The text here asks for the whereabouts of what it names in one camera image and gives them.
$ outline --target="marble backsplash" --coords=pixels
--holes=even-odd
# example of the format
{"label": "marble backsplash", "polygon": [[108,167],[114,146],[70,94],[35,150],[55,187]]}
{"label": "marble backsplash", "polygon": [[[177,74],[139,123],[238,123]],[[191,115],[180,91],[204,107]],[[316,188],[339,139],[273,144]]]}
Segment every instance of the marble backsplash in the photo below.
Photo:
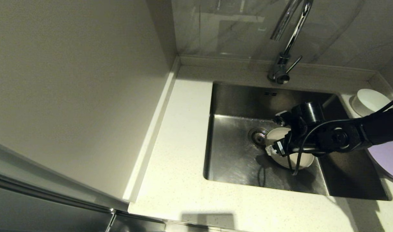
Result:
{"label": "marble backsplash", "polygon": [[[295,24],[270,40],[288,0],[172,0],[180,54],[274,60]],[[381,70],[393,57],[393,0],[314,0],[295,59]]]}

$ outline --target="white plate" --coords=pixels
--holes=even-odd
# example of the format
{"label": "white plate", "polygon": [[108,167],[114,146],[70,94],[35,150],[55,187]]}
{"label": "white plate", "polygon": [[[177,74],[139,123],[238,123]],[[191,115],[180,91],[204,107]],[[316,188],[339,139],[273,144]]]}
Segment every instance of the white plate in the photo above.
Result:
{"label": "white plate", "polygon": [[[291,129],[285,128],[285,127],[273,129],[272,131],[270,131],[267,134],[267,140],[265,141],[266,145],[267,146],[273,145],[274,141],[277,141],[277,140],[280,140],[280,139],[284,138],[284,136],[290,130]],[[271,155],[271,157],[279,165],[281,165],[283,167],[286,167],[288,169],[290,168],[290,166],[288,164],[287,157],[281,157],[278,154],[273,154],[273,155]],[[297,157],[298,157],[298,153],[290,154],[290,160],[291,160],[292,168],[294,168],[295,165],[297,164]],[[306,167],[309,167],[312,164],[313,161],[314,161],[314,156],[312,154],[302,153],[301,154],[301,160],[300,160],[300,166],[298,167],[298,169],[305,169]]]}

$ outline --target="faucet handle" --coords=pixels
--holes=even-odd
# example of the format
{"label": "faucet handle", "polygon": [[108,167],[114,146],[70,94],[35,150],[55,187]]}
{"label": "faucet handle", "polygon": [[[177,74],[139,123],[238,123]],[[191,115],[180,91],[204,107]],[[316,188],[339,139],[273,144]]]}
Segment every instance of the faucet handle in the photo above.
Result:
{"label": "faucet handle", "polygon": [[287,73],[290,72],[291,69],[292,69],[295,65],[297,65],[297,63],[300,62],[301,59],[302,59],[302,56],[299,56],[299,57],[297,58],[297,60],[291,65],[291,67],[288,68]]}

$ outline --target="faucet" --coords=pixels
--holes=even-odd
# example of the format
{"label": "faucet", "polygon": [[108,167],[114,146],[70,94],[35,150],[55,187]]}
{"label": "faucet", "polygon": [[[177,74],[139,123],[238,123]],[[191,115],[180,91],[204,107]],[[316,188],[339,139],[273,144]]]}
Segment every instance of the faucet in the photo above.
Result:
{"label": "faucet", "polygon": [[[288,26],[292,15],[294,14],[295,10],[301,2],[302,0],[290,0],[288,5],[285,7],[283,14],[278,20],[278,23],[270,39],[274,41],[279,41],[285,31],[285,28]],[[287,83],[290,80],[290,76],[288,75],[288,73],[302,59],[302,56],[298,57],[298,59],[294,62],[294,64],[291,65],[291,67],[289,67],[288,69],[286,68],[288,60],[291,57],[290,51],[295,41],[297,40],[298,34],[300,33],[305,20],[307,19],[308,13],[310,13],[312,2],[313,0],[304,0],[304,3],[302,5],[302,12],[300,14],[300,17],[298,18],[297,25],[292,32],[288,44],[285,46],[285,50],[279,53],[274,65],[268,72],[267,78],[271,82],[277,82],[278,84]]]}

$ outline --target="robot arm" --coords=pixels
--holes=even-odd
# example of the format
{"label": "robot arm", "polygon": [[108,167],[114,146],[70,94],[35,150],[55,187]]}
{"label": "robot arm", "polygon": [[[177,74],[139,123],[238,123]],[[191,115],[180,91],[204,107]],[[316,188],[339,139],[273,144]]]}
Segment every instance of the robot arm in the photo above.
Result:
{"label": "robot arm", "polygon": [[359,119],[325,121],[321,106],[307,102],[291,112],[278,113],[274,122],[291,126],[291,131],[272,145],[282,157],[300,151],[319,157],[393,141],[393,108]]}

